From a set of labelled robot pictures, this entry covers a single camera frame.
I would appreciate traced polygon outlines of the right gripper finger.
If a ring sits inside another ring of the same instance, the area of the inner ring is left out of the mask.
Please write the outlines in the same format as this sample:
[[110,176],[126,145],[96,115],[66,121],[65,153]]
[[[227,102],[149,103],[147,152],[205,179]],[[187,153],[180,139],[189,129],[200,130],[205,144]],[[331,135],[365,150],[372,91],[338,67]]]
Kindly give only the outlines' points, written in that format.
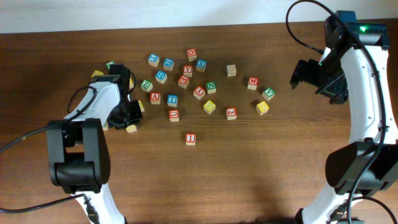
[[318,90],[315,92],[315,94],[328,94],[328,95],[335,95],[335,82],[329,82],[324,85],[320,85],[318,87]]
[[293,90],[297,88],[300,82],[304,82],[307,79],[307,65],[308,62],[304,60],[299,60],[296,64],[290,79],[290,86]]

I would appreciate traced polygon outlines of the yellow letter C block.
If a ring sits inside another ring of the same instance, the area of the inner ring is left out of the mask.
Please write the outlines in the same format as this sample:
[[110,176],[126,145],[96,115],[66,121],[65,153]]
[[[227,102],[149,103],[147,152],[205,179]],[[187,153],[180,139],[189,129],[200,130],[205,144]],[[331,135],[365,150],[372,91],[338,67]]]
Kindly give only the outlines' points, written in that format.
[[135,124],[129,125],[126,127],[126,131],[128,133],[133,133],[137,131],[137,126]]

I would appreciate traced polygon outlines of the red letter I block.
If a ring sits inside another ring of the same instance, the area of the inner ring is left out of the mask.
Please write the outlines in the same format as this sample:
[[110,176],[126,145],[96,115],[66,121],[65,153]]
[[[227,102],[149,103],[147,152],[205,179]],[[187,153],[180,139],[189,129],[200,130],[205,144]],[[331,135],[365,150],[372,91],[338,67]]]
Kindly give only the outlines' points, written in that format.
[[188,146],[194,146],[196,144],[196,134],[195,133],[187,133],[185,136],[185,144]]

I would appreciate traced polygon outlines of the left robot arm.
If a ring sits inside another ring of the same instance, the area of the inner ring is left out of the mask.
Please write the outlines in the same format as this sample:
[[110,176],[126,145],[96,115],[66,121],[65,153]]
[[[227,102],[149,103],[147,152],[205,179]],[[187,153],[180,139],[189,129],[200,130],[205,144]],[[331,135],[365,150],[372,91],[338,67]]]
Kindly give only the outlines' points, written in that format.
[[50,180],[73,195],[91,223],[126,223],[117,209],[108,180],[111,160],[103,126],[126,129],[139,124],[138,101],[129,98],[132,72],[110,65],[108,75],[95,76],[79,105],[46,131]]

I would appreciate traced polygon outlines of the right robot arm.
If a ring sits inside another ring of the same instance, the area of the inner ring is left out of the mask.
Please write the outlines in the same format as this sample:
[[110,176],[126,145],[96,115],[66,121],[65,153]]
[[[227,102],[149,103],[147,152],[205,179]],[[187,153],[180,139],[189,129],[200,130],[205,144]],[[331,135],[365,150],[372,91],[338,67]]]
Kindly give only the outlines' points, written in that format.
[[331,104],[349,103],[351,131],[348,145],[328,156],[326,184],[297,212],[296,223],[337,223],[356,200],[386,190],[397,180],[386,26],[358,22],[353,11],[336,11],[325,20],[325,40],[322,58],[300,60],[290,85],[305,82]]

